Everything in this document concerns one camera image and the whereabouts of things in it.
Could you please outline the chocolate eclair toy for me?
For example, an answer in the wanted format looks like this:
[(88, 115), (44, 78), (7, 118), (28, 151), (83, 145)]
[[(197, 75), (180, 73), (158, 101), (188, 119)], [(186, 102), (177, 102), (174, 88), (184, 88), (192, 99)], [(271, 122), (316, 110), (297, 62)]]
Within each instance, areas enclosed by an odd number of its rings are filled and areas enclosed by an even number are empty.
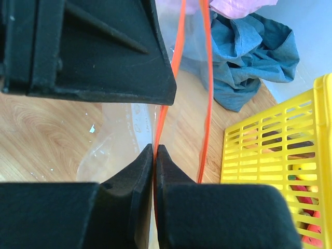
[[(269, 132), (264, 132), (262, 134), (262, 138), (268, 138), (265, 141), (262, 141), (260, 144), (261, 146), (268, 146), (266, 148), (262, 149), (262, 153), (273, 153), (273, 152), (279, 152), (283, 150), (282, 145), (278, 145), (278, 143), (282, 142), (282, 137), (279, 136), (281, 133), (281, 129), (278, 130), (272, 130)], [(300, 149), (300, 148), (307, 148), (307, 147), (312, 147), (314, 146), (314, 141), (313, 140), (304, 140), (305, 137), (309, 137), (313, 134), (312, 131), (309, 132), (296, 132), (293, 134), (290, 134), (287, 136), (287, 141), (292, 141), (292, 140), (297, 140), (296, 142), (291, 142), (287, 144), (286, 149), (287, 150), (294, 150), (294, 149)], [(253, 148), (258, 148), (259, 144), (258, 142), (253, 142), (254, 140), (258, 139), (258, 136), (255, 137), (249, 137), (247, 139), (244, 139), (243, 142), (248, 143), (251, 142), (250, 144), (247, 144), (243, 147), (243, 149), (253, 149)], [(290, 160), (295, 160), (295, 159), (300, 159), (300, 158), (314, 158), (315, 157), (315, 152), (313, 151), (308, 151), (304, 153), (296, 153), (296, 154), (290, 154), (288, 155)]]

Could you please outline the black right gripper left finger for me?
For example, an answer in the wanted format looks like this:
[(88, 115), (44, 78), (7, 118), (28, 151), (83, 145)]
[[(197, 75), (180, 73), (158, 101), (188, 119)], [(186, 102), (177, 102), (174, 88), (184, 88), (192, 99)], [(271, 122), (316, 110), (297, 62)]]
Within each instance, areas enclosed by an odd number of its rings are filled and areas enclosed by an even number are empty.
[(148, 248), (153, 148), (103, 183), (2, 183), (1, 248)]

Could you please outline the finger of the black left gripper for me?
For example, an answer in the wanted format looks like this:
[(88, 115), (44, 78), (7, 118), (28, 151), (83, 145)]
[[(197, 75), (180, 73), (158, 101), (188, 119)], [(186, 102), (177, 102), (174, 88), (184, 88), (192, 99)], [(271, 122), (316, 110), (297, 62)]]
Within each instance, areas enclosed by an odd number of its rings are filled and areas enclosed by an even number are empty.
[(172, 105), (154, 1), (1, 1), (1, 92)]

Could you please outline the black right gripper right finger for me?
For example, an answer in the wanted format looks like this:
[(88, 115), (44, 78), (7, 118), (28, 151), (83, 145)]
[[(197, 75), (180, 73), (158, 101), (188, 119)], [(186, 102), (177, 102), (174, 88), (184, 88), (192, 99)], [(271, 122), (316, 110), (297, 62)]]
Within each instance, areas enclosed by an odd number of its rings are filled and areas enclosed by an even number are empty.
[(156, 159), (160, 248), (301, 248), (281, 193), (260, 184), (198, 184), (171, 159)]

